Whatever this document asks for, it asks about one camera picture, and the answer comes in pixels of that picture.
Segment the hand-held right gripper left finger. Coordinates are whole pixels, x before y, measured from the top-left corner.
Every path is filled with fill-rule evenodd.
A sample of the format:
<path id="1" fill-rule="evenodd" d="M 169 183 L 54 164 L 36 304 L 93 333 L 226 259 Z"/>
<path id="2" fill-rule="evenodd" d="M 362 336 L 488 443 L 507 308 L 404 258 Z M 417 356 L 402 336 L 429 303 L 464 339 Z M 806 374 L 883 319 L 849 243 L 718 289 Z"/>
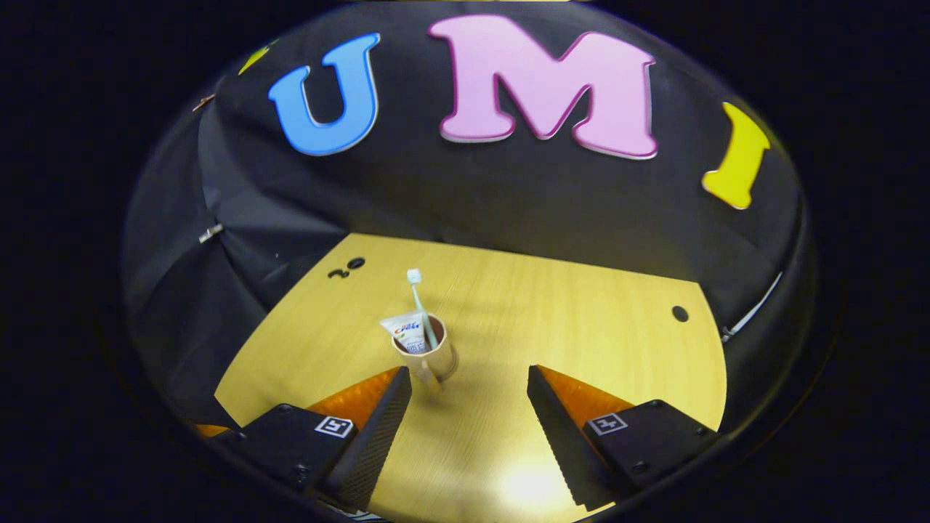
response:
<path id="1" fill-rule="evenodd" d="M 411 395 L 398 365 L 306 408 L 278 404 L 218 443 L 289 493 L 366 510 Z"/>

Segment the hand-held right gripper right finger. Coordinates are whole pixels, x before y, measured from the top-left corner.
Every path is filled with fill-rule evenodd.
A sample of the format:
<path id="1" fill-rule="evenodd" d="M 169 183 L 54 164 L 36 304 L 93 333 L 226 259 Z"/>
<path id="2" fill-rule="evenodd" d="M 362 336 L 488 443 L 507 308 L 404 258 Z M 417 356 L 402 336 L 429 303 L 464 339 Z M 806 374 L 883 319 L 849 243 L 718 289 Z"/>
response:
<path id="1" fill-rule="evenodd" d="M 652 489 L 720 438 L 664 400 L 635 405 L 545 365 L 528 368 L 526 394 L 574 502 L 588 510 Z"/>

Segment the beige cup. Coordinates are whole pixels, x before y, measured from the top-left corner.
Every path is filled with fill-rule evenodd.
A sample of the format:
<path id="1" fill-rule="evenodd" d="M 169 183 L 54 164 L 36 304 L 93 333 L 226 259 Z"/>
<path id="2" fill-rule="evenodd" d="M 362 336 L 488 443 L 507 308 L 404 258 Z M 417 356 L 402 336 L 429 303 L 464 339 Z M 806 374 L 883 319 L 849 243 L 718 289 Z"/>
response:
<path id="1" fill-rule="evenodd" d="M 432 312 L 429 312 L 429 319 L 439 341 L 436 349 L 429 349 L 425 354 L 408 354 L 392 337 L 391 345 L 416 380 L 429 389 L 441 390 L 442 385 L 456 372 L 459 357 L 445 322 Z"/>

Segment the white toothpaste tube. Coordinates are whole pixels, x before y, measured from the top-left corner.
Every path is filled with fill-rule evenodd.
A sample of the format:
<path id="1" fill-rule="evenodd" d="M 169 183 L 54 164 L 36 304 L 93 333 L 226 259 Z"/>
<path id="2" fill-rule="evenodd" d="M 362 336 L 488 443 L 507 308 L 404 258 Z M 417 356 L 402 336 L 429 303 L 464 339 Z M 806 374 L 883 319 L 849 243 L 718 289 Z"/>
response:
<path id="1" fill-rule="evenodd" d="M 405 312 L 379 321 L 392 340 L 398 342 L 408 354 L 425 354 L 429 351 L 424 315 L 419 311 Z"/>

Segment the light blue toothbrush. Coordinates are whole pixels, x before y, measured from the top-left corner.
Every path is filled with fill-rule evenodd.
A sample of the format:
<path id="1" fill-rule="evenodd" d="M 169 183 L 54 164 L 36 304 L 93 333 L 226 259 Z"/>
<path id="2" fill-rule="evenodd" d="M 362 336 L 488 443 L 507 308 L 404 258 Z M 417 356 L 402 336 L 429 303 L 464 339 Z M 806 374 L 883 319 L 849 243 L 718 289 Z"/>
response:
<path id="1" fill-rule="evenodd" d="M 408 284 L 410 285 L 416 308 L 418 308 L 418 311 L 420 311 L 423 315 L 423 328 L 425 328 L 426 336 L 429 340 L 429 348 L 431 350 L 436 349 L 439 345 L 439 341 L 437 340 L 435 331 L 433 330 L 429 313 L 426 311 L 425 306 L 422 304 L 421 296 L 418 292 L 418 284 L 422 281 L 421 270 L 418 268 L 413 268 L 406 271 L 406 281 L 408 281 Z"/>

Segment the wooden desktop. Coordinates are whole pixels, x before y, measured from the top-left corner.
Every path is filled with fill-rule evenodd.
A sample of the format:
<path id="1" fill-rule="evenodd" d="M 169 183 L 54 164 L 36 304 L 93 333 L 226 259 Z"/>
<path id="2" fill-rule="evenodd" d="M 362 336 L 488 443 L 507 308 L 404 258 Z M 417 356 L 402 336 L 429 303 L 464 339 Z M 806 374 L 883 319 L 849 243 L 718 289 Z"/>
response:
<path id="1" fill-rule="evenodd" d="M 215 391 L 239 425 L 305 408 L 403 363 L 381 321 L 415 307 L 450 331 L 441 391 L 416 378 L 370 500 L 393 523 L 572 523 L 574 503 L 526 394 L 545 365 L 711 429 L 727 370 L 698 283 L 445 243 L 351 234 L 269 312 Z"/>

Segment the black backdrop cloth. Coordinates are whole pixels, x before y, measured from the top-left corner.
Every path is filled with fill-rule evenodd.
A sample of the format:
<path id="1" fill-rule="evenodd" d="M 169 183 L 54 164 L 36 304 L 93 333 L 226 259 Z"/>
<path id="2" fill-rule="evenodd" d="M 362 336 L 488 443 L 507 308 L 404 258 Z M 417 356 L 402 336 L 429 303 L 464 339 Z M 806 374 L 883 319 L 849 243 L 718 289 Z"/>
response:
<path id="1" fill-rule="evenodd" d="M 229 423 L 223 372 L 353 232 L 697 283 L 724 340 L 727 429 L 809 330 L 811 217 L 769 123 L 580 2 L 350 2 L 220 69 L 127 206 L 127 330 L 154 384 L 197 423 Z"/>

